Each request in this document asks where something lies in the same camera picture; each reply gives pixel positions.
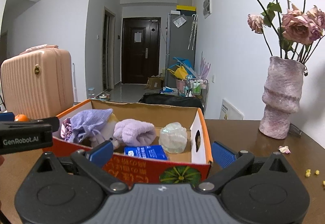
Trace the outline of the purple woven pouch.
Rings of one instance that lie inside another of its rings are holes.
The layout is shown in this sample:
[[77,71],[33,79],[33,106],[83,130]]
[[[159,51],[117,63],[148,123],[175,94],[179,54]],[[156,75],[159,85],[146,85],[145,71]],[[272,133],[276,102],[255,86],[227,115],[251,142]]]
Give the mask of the purple woven pouch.
[[111,108],[105,110],[83,110],[70,118],[70,136],[67,142],[81,144],[86,138],[91,142],[98,142],[98,138],[105,139],[101,130],[108,124],[113,114]]

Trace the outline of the lavender towel roll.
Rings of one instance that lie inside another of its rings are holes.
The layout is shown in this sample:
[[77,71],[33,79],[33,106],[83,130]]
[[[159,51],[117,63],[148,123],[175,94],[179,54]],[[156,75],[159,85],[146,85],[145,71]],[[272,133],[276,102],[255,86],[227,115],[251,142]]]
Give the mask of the lavender towel roll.
[[114,138],[125,146],[149,146],[156,138],[156,130],[152,123],[124,119],[116,124]]

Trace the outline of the yellow white plush toy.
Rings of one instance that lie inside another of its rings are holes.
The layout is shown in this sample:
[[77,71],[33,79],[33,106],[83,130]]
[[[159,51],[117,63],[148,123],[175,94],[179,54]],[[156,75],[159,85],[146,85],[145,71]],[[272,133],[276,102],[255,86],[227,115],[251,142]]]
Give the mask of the yellow white plush toy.
[[114,138],[114,131],[117,123],[118,119],[112,113],[102,129],[93,131],[93,136],[89,138],[90,146],[94,148],[102,144],[104,141],[110,140],[113,144],[114,150],[118,149],[120,143]]

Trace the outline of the purple satin scrunchie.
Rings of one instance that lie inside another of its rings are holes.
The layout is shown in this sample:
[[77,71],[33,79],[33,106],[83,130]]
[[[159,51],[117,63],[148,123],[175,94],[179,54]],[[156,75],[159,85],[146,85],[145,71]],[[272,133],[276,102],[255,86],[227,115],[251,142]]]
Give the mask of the purple satin scrunchie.
[[72,136],[72,125],[70,122],[70,118],[66,118],[61,124],[60,137],[64,141],[69,141],[71,136]]

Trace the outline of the fallen rose petal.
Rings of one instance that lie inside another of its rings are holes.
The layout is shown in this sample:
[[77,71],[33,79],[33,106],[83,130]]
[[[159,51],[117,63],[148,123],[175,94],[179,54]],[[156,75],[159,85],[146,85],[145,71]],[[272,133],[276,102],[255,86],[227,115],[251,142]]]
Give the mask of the fallen rose petal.
[[288,146],[279,146],[278,150],[280,153],[290,154],[291,151]]

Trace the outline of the clear plastic ball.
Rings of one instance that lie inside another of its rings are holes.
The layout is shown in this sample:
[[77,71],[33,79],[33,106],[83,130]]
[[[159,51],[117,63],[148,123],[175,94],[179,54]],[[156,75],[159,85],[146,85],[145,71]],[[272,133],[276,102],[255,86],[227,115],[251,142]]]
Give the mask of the clear plastic ball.
[[179,122],[169,123],[160,129],[159,145],[171,154],[183,153],[187,145],[187,130]]

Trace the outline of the blue mask packet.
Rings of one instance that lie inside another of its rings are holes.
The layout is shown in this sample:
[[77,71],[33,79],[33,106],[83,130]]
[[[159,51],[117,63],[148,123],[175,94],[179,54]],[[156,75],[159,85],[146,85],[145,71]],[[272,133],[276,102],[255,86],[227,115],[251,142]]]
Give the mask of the blue mask packet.
[[126,146],[124,148],[125,155],[130,157],[138,157],[143,159],[155,159],[167,161],[168,157],[163,150],[161,145],[151,145],[151,146]]

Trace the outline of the metal trolley with bottles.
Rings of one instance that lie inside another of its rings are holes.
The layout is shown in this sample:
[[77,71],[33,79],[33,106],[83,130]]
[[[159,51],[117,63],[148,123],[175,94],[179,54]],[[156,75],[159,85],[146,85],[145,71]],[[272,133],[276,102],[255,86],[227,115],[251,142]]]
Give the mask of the metal trolley with bottles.
[[197,97],[206,100],[209,82],[207,79],[191,78],[185,80],[184,94],[186,97]]

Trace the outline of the purple feather decoration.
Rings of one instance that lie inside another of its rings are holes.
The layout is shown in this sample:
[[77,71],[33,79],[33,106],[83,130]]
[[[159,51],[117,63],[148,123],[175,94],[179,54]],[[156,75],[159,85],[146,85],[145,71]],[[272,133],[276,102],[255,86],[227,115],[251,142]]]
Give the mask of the purple feather decoration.
[[203,57],[203,52],[201,53],[200,66],[199,66],[199,75],[202,79],[207,79],[211,69],[211,64],[206,61]]

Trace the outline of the pink textured vase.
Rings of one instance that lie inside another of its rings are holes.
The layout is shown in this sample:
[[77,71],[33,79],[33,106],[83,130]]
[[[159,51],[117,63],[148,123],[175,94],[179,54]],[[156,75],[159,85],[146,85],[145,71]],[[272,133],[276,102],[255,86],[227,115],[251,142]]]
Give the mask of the pink textured vase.
[[298,61],[270,57],[262,95],[264,115],[259,124],[259,131],[265,136],[278,140],[287,137],[290,115],[300,108],[304,70]]

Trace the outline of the yellow bag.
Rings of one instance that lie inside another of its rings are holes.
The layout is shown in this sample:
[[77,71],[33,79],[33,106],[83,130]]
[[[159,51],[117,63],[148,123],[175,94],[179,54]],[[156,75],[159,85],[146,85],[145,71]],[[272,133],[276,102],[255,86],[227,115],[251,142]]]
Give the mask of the yellow bag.
[[188,72],[184,66],[177,65],[176,70],[168,68],[167,71],[173,75],[174,78],[179,80],[184,80],[188,76]]

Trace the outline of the brown carton on floor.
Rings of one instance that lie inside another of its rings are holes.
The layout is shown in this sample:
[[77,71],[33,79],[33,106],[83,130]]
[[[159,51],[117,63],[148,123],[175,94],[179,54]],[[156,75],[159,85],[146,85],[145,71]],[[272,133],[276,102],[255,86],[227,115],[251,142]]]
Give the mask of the brown carton on floor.
[[152,76],[148,78],[146,89],[150,90],[159,90],[162,88],[164,83],[163,76]]

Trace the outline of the dried pink roses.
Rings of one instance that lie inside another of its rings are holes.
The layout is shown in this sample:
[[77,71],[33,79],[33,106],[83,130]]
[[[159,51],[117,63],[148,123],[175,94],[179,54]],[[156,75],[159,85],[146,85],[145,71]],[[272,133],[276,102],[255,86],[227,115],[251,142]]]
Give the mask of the dried pink roses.
[[[247,16],[247,23],[256,34],[263,35],[264,41],[273,56],[272,49],[266,39],[264,28],[272,28],[279,42],[280,58],[296,60],[306,64],[324,39],[324,12],[316,5],[306,10],[306,0],[303,9],[297,8],[290,0],[286,0],[286,12],[282,10],[279,0],[272,0],[268,5],[257,3],[263,12],[260,15]],[[277,15],[279,26],[276,28],[273,20]]]

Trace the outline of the yellow box atop fridge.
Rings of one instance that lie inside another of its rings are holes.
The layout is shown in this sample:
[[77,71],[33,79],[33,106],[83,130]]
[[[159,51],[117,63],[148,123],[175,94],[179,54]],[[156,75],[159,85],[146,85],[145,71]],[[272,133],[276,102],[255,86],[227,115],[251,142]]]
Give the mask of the yellow box atop fridge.
[[185,10],[185,11],[190,11],[190,12],[195,12],[196,7],[193,6],[187,6],[187,5],[177,5],[176,6],[177,10]]

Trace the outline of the white wall panel box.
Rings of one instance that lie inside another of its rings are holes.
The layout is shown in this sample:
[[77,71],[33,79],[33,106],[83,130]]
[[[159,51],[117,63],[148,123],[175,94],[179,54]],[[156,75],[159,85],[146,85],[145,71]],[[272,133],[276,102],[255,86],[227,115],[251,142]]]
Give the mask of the white wall panel box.
[[203,16],[205,19],[211,15],[211,7],[212,7],[211,0],[203,1]]

